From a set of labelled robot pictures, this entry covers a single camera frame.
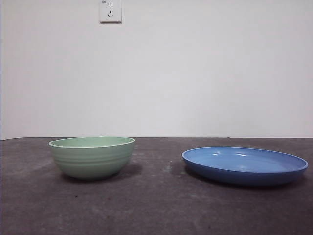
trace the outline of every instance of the gray concrete surface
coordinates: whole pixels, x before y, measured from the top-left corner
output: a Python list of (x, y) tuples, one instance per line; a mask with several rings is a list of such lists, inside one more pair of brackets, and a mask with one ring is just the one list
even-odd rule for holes
[(242, 146), (313, 163), (313, 139), (136, 138), (111, 178), (63, 175), (47, 146), (58, 138), (1, 141), (2, 235), (312, 235), (313, 167), (272, 188), (220, 184), (190, 172), (184, 150)]

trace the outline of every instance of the bowl rim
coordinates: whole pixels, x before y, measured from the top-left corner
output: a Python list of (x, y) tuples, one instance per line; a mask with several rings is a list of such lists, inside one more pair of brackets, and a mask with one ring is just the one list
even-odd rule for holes
[(293, 154), (289, 154), (289, 153), (283, 153), (283, 152), (279, 152), (279, 151), (273, 151), (273, 150), (268, 150), (268, 149), (260, 149), (260, 148), (246, 148), (246, 147), (231, 147), (231, 146), (212, 146), (212, 147), (200, 147), (200, 148), (192, 148), (192, 149), (188, 149), (186, 151), (184, 151), (181, 155), (182, 155), (182, 158), (190, 163), (193, 163), (193, 164), (197, 164), (197, 165), (201, 165), (201, 166), (204, 166), (200, 163), (197, 163), (195, 161), (192, 161), (190, 159), (188, 159), (185, 154), (187, 152), (191, 152), (191, 151), (194, 151), (194, 150), (197, 150), (197, 149), (204, 149), (204, 148), (239, 148), (239, 149), (253, 149), (253, 150), (261, 150), (261, 151), (265, 151), (265, 152), (274, 152), (274, 153), (280, 153), (280, 154), (284, 154), (284, 155), (289, 155), (291, 157), (294, 157), (294, 158), (297, 158), (301, 161), (303, 161), (305, 164), (303, 167), (301, 168), (297, 168), (297, 169), (294, 169), (294, 170), (287, 170), (287, 171), (241, 171), (241, 170), (230, 170), (230, 169), (224, 169), (224, 168), (218, 168), (218, 167), (212, 167), (212, 166), (205, 166), (205, 167), (208, 167), (208, 168), (212, 168), (212, 169), (217, 169), (217, 170), (224, 170), (224, 171), (232, 171), (232, 172), (238, 172), (238, 173), (249, 173), (249, 174), (277, 174), (277, 173), (290, 173), (290, 172), (297, 172), (297, 171), (302, 171), (302, 170), (306, 170), (309, 166), (309, 163), (303, 159), (303, 158), (300, 158), (298, 156), (295, 156)]
[[(53, 143), (56, 141), (62, 141), (62, 140), (70, 140), (70, 139), (86, 139), (86, 138), (100, 138), (100, 137), (113, 137), (113, 138), (125, 138), (125, 139), (131, 139), (132, 141), (129, 143), (120, 143), (120, 144), (112, 144), (112, 145), (107, 145), (107, 146), (95, 146), (95, 147), (65, 147), (65, 146), (58, 146), (58, 145), (54, 145)], [(63, 138), (63, 139), (58, 139), (58, 140), (54, 140), (54, 141), (50, 141), (49, 142), (49, 146), (51, 147), (55, 147), (55, 148), (78, 148), (78, 149), (87, 149), (87, 148), (108, 148), (108, 147), (114, 147), (114, 146), (122, 146), (122, 145), (127, 145), (130, 143), (134, 143), (135, 139), (131, 138), (131, 137), (124, 137), (124, 136), (85, 136), (85, 137), (71, 137), (71, 138)]]

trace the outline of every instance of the plate rim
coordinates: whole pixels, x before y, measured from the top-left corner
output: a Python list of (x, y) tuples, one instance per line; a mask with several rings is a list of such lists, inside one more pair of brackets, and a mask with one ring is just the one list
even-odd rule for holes
[[(298, 158), (302, 161), (304, 161), (305, 165), (301, 168), (295, 169), (295, 170), (287, 170), (287, 171), (271, 171), (271, 172), (266, 172), (266, 171), (241, 171), (241, 170), (230, 170), (230, 169), (223, 169), (223, 168), (216, 168), (216, 167), (212, 167), (212, 166), (206, 166), (206, 165), (202, 165), (196, 162), (193, 162), (189, 159), (187, 159), (185, 157), (185, 153), (196, 150), (196, 149), (203, 149), (203, 148), (240, 148), (240, 149), (253, 149), (253, 150), (261, 150), (261, 151), (266, 151), (266, 152), (274, 152), (274, 153), (280, 153), (280, 154), (284, 154), (284, 155), (289, 155), (292, 156), (294, 158)], [(309, 166), (309, 163), (304, 160), (303, 158), (300, 158), (298, 156), (295, 156), (293, 154), (289, 154), (289, 153), (283, 153), (283, 152), (279, 152), (279, 151), (273, 151), (273, 150), (268, 150), (268, 149), (260, 149), (260, 148), (246, 148), (246, 147), (228, 147), (228, 146), (211, 146), (211, 147), (200, 147), (200, 148), (192, 148), (192, 149), (188, 149), (186, 151), (184, 151), (182, 154), (182, 158), (188, 162), (191, 162), (193, 164), (197, 164), (200, 166), (204, 166), (204, 167), (208, 167), (211, 169), (216, 169), (216, 170), (225, 170), (225, 171), (231, 171), (231, 172), (239, 172), (239, 173), (249, 173), (249, 174), (278, 174), (278, 173), (290, 173), (290, 172), (297, 172), (297, 171), (302, 171), (302, 170), (306, 170)]]

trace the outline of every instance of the white wall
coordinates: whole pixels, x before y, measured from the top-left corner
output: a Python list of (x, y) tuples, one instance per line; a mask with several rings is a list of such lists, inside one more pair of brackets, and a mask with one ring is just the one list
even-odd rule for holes
[(312, 0), (2, 0), (1, 137), (313, 137)]

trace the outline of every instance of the bowl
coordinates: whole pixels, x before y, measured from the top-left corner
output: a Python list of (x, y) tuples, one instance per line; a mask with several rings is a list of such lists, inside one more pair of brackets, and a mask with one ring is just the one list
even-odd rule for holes
[(49, 146), (64, 174), (94, 180), (118, 173), (129, 161), (134, 142), (128, 137), (78, 137), (52, 141)]
[(308, 168), (304, 159), (276, 151), (240, 147), (204, 147), (182, 154), (187, 166), (206, 178), (247, 186), (295, 181)]

